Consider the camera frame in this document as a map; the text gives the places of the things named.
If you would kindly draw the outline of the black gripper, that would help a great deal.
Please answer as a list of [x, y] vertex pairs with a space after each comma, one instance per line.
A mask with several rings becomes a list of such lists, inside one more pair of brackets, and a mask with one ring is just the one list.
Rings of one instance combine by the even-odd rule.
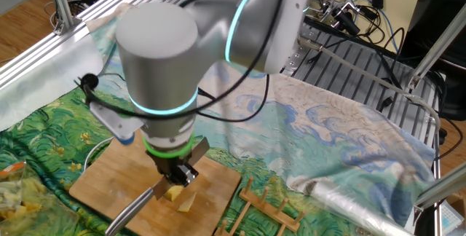
[[189, 162], [192, 158], [191, 151], [182, 156], [168, 158], [155, 156], [149, 151], [146, 151], [146, 155], [153, 162], [157, 172], [166, 177], [172, 184], [186, 187], [199, 175]]

